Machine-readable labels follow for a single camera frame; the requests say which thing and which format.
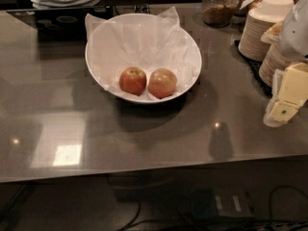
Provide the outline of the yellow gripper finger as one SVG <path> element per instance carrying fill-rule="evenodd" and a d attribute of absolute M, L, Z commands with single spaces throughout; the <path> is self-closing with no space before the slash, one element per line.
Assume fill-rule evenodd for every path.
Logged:
<path fill-rule="evenodd" d="M 276 69 L 272 78 L 272 98 L 263 122 L 269 127 L 287 124 L 308 100 L 308 64 L 296 63 Z"/>
<path fill-rule="evenodd" d="M 268 44 L 279 42 L 282 24 L 282 21 L 278 21 L 277 23 L 273 24 L 261 35 L 261 41 Z"/>

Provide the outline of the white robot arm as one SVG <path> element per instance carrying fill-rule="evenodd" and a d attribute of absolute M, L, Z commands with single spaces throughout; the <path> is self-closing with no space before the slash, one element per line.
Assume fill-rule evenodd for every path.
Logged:
<path fill-rule="evenodd" d="M 269 43 L 270 48 L 259 76 L 272 94 L 263 122 L 279 127 L 308 100 L 308 0 L 298 0 L 283 21 L 262 34 L 261 41 Z"/>

